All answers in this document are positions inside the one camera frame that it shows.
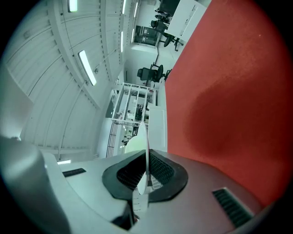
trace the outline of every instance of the red surface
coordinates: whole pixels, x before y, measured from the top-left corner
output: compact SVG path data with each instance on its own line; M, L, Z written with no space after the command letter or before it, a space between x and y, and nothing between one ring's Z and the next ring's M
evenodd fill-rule
M270 204L292 171L292 78L256 5L213 0L166 82L168 152L217 167Z

